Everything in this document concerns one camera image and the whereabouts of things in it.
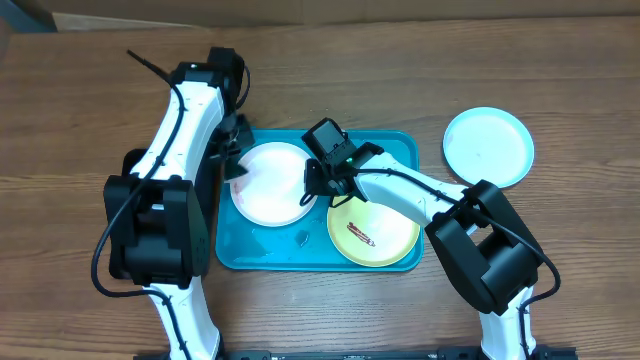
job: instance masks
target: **black cable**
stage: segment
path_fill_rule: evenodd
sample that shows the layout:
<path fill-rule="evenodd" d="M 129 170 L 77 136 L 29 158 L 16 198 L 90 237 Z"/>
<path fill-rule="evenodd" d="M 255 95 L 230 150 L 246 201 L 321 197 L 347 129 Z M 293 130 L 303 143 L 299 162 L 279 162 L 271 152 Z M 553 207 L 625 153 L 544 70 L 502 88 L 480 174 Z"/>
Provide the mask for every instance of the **black cable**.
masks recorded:
<path fill-rule="evenodd" d="M 165 295 L 161 291 L 145 290 L 145 289 L 125 291 L 125 292 L 115 292 L 115 291 L 107 290 L 104 286 L 102 286 L 102 284 L 100 283 L 100 280 L 98 279 L 98 260 L 100 259 L 100 253 L 102 253 L 102 249 L 104 248 L 104 245 L 106 244 L 107 239 L 109 238 L 109 235 L 111 234 L 111 231 L 113 230 L 114 225 L 116 224 L 118 219 L 120 219 L 120 216 L 122 215 L 124 210 L 127 209 L 129 206 L 131 206 L 132 201 L 137 198 L 138 194 L 147 185 L 147 183 L 149 182 L 153 174 L 160 168 L 160 166 L 162 166 L 164 158 L 167 156 L 167 153 L 171 148 L 171 144 L 173 143 L 173 140 L 175 140 L 176 136 L 178 135 L 178 130 L 180 130 L 180 124 L 182 124 L 182 118 L 184 117 L 184 112 L 186 110 L 184 106 L 184 99 L 182 98 L 182 93 L 180 93 L 180 90 L 175 84 L 171 83 L 171 81 L 169 80 L 169 76 L 167 75 L 166 72 L 164 72 L 164 70 L 160 69 L 159 67 L 150 63 L 149 61 L 141 58 L 131 50 L 127 50 L 127 54 L 129 54 L 131 57 L 136 59 L 142 65 L 146 66 L 151 71 L 153 71 L 156 75 L 161 77 L 162 80 L 164 80 L 167 84 L 169 84 L 171 89 L 175 92 L 176 96 L 178 97 L 178 102 L 180 103 L 180 106 L 178 108 L 178 118 L 176 119 L 176 124 L 174 125 L 173 130 L 169 135 L 169 139 L 167 139 L 166 144 L 162 148 L 162 151 L 160 151 L 160 154 L 156 157 L 156 161 L 151 166 L 151 169 L 149 170 L 147 175 L 145 175 L 144 178 L 142 178 L 138 186 L 136 186 L 135 189 L 131 192 L 131 194 L 129 194 L 129 197 L 124 201 L 120 209 L 118 209 L 116 214 L 111 219 L 111 222 L 109 222 L 109 224 L 107 224 L 107 227 L 104 229 L 104 232 L 102 233 L 102 236 L 98 241 L 98 245 L 96 246 L 96 250 L 93 253 L 93 259 L 91 260 L 91 281 L 93 282 L 93 285 L 100 293 L 108 297 L 125 298 L 125 297 L 142 296 L 142 295 L 153 295 L 162 299 L 162 304 L 167 307 L 167 310 L 169 312 L 169 317 L 171 318 L 171 324 L 173 325 L 173 330 L 176 333 L 176 339 L 178 340 L 180 350 L 184 352 L 185 358 L 187 360 L 191 360 L 191 356 L 187 351 L 187 345 L 184 342 L 184 339 L 182 338 L 182 334 L 180 333 L 180 328 L 178 327 L 178 319 L 176 318 L 175 311 L 173 310 L 173 306 L 171 305 L 171 299 L 167 295 Z"/>
<path fill-rule="evenodd" d="M 247 72 L 247 87 L 244 89 L 244 94 L 242 94 L 240 100 L 236 103 L 236 110 L 240 110 L 242 105 L 244 105 L 244 102 L 247 100 L 247 95 L 249 95 L 249 88 L 251 87 L 251 72 L 247 65 L 244 66 L 244 71 Z"/>
<path fill-rule="evenodd" d="M 496 228 L 500 229 L 501 231 L 513 236 L 516 240 L 518 240 L 522 245 L 526 246 L 529 250 L 531 250 L 531 252 L 533 252 L 538 258 L 540 258 L 542 260 L 542 262 L 545 263 L 545 265 L 547 265 L 547 267 L 549 267 L 549 270 L 551 270 L 551 273 L 553 274 L 553 279 L 554 279 L 554 284 L 553 287 L 536 296 L 533 296 L 525 301 L 522 302 L 522 304 L 520 304 L 520 307 L 518 308 L 518 315 L 519 315 L 519 319 L 520 319 L 520 340 L 522 341 L 522 343 L 520 345 L 522 345 L 522 349 L 524 350 L 524 354 L 525 354 L 525 358 L 527 360 L 531 359 L 531 356 L 529 355 L 529 346 L 527 346 L 527 339 L 526 339 L 526 334 L 525 334 L 525 326 L 524 326 L 524 315 L 525 313 L 527 313 L 527 307 L 531 304 L 533 304 L 536 301 L 539 300 L 543 300 L 546 299 L 550 296 L 552 296 L 553 294 L 557 293 L 558 290 L 560 289 L 560 273 L 558 272 L 558 269 L 556 268 L 556 266 L 553 264 L 553 262 L 551 261 L 551 259 L 549 259 L 549 257 L 547 257 L 542 251 L 538 250 L 536 247 L 534 247 L 533 245 L 531 245 L 527 240 L 523 239 L 520 235 L 514 233 L 513 231 L 507 229 L 506 227 L 504 227 L 503 225 L 497 223 L 495 220 L 491 219 L 490 217 L 484 215 L 480 210 L 470 207 L 470 206 L 464 206 L 460 201 L 455 200 L 445 194 L 443 194 L 441 191 L 436 190 L 432 187 L 430 187 L 429 185 L 421 182 L 420 180 L 412 177 L 411 175 L 405 174 L 403 172 L 397 171 L 397 170 L 393 170 L 393 169 L 355 169 L 353 171 L 353 174 L 357 175 L 357 174 L 389 174 L 389 175 L 395 175 L 395 176 L 399 176 L 403 179 L 409 180 L 410 182 L 414 183 L 415 185 L 421 187 L 422 189 L 426 190 L 427 192 L 429 192 L 430 194 L 432 194 L 433 196 L 442 199 L 452 205 L 458 205 L 460 206 L 460 208 L 463 211 L 466 211 L 469 215 L 471 216 L 475 216 L 477 219 L 481 220 L 481 221 L 485 221 L 493 226 L 495 226 Z"/>

